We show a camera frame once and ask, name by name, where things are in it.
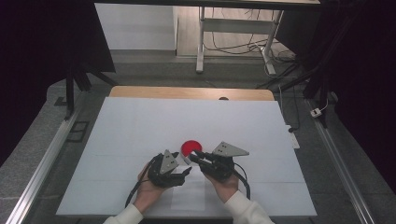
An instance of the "wall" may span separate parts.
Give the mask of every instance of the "wall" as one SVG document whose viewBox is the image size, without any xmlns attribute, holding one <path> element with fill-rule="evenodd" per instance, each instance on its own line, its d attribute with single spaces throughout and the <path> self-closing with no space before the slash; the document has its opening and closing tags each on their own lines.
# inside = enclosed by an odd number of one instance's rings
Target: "wall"
<svg viewBox="0 0 396 224">
<path fill-rule="evenodd" d="M 176 49 L 174 7 L 95 6 L 110 49 Z"/>
</svg>

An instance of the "table leg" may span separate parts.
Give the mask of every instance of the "table leg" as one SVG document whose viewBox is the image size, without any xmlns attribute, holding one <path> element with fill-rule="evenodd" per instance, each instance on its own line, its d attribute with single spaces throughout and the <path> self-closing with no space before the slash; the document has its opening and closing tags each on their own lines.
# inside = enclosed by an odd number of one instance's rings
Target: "table leg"
<svg viewBox="0 0 396 224">
<path fill-rule="evenodd" d="M 268 40 L 267 40 L 267 44 L 265 45 L 265 48 L 262 49 L 262 57 L 264 58 L 265 61 L 265 66 L 267 67 L 267 71 L 269 75 L 275 75 L 276 71 L 274 69 L 274 66 L 272 64 L 271 61 L 271 57 L 269 55 L 275 34 L 276 34 L 276 30 L 277 30 L 277 26 L 279 25 L 279 21 L 280 21 L 280 17 L 282 16 L 283 11 L 278 11 L 273 23 L 273 26 L 271 28 L 271 33 L 268 35 Z"/>
<path fill-rule="evenodd" d="M 204 21 L 205 21 L 205 7 L 200 7 L 199 15 L 199 43 L 197 53 L 197 67 L 196 73 L 204 72 Z"/>
</svg>

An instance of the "human hand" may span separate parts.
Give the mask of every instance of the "human hand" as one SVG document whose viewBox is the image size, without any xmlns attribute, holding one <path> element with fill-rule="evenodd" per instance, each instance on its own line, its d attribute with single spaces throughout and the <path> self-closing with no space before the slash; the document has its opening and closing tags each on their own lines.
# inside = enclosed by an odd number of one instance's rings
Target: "human hand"
<svg viewBox="0 0 396 224">
<path fill-rule="evenodd" d="M 210 175 L 205 177 L 212 182 L 213 187 L 215 187 L 216 193 L 222 202 L 226 203 L 238 190 L 239 179 L 235 175 L 231 175 L 224 182 L 219 182 Z"/>
<path fill-rule="evenodd" d="M 146 166 L 137 176 L 138 180 L 142 176 L 143 171 L 146 169 Z M 142 179 L 142 183 L 137 190 L 136 199 L 134 200 L 134 206 L 137 208 L 137 210 L 139 210 L 141 214 L 143 214 L 148 208 L 150 208 L 155 202 L 157 202 L 158 199 L 160 199 L 161 195 L 166 190 L 167 189 L 163 189 L 153 185 L 148 178 L 148 174 L 145 173 Z"/>
</svg>

